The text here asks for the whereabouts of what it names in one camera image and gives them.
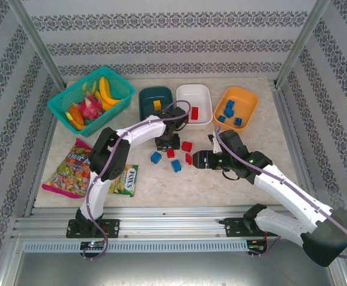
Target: plastic basket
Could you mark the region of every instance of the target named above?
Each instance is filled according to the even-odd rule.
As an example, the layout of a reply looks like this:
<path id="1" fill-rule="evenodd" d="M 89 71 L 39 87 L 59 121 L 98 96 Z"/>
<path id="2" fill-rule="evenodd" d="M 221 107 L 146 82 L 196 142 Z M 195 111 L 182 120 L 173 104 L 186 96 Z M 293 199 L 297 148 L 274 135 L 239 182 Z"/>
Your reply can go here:
<path id="1" fill-rule="evenodd" d="M 80 103 L 85 98 L 85 95 L 82 92 L 82 86 L 85 82 L 88 83 L 87 89 L 92 87 L 95 80 L 97 81 L 97 86 L 99 86 L 99 80 L 102 76 L 106 77 L 109 81 L 111 96 L 116 100 L 122 101 L 109 111 L 102 114 L 101 117 L 89 124 L 85 129 L 76 130 L 70 124 L 65 112 L 69 109 L 72 103 Z M 108 67 L 100 67 L 49 100 L 48 107 L 53 114 L 73 133 L 81 134 L 84 137 L 89 137 L 111 119 L 116 117 L 124 109 L 129 107 L 131 98 L 134 94 L 135 88 L 132 87 L 125 79 L 119 76 L 115 71 Z"/>

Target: patterned wallpaper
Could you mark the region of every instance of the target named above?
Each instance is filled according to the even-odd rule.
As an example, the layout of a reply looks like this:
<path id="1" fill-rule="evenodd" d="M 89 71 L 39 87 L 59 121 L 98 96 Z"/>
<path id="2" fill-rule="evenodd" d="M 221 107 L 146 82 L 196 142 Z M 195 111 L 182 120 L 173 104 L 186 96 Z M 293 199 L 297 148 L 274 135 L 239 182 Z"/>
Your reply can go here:
<path id="1" fill-rule="evenodd" d="M 0 0 L 0 259 L 12 218 L 23 216 L 57 89 L 7 2 Z"/>
<path id="2" fill-rule="evenodd" d="M 315 0 L 23 0 L 66 80 L 99 66 L 126 78 L 274 79 Z"/>
<path id="3" fill-rule="evenodd" d="M 332 0 L 283 86 L 317 197 L 347 209 L 347 0 Z"/>

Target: beige table surface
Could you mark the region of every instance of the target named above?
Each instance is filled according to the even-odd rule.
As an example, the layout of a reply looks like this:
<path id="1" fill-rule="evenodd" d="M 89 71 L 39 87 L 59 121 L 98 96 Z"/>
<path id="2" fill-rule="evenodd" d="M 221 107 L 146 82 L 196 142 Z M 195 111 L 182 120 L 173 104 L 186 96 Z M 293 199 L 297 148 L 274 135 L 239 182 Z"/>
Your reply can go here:
<path id="1" fill-rule="evenodd" d="M 259 104 L 249 126 L 240 134 L 249 151 L 261 151 L 268 156 L 285 175 L 294 182 L 295 171 L 287 149 L 283 130 L 275 109 L 272 93 L 265 77 L 254 78 L 210 78 L 210 79 L 135 79 L 129 81 L 137 90 L 130 107 L 110 121 L 106 126 L 112 129 L 125 128 L 139 122 L 138 94 L 143 88 L 163 85 L 171 89 L 173 98 L 176 89 L 186 83 L 206 85 L 211 94 L 212 108 L 216 108 L 225 91 L 231 86 L 238 86 L 254 92 L 259 97 Z M 211 150 L 207 134 L 212 133 L 214 124 L 205 130 L 182 130 L 181 141 L 193 142 L 192 154 L 200 150 Z M 100 130 L 89 138 L 83 139 L 93 146 Z M 48 154 L 42 183 L 46 182 L 75 143 L 76 135 L 58 121 L 51 148 Z M 229 181 L 221 171 L 199 170 L 185 162 L 185 152 L 175 151 L 175 159 L 182 164 L 181 172 L 174 173 L 172 159 L 162 154 L 158 165 L 150 161 L 156 150 L 154 140 L 143 143 L 133 149 L 128 156 L 128 164 L 139 165 L 135 196 L 109 194 L 106 207 L 171 207 L 171 206 L 242 206 L 278 204 L 265 191 L 251 185 L 247 180 Z M 46 191 L 40 187 L 35 207 L 79 207 L 83 199 L 71 199 L 60 194 Z"/>

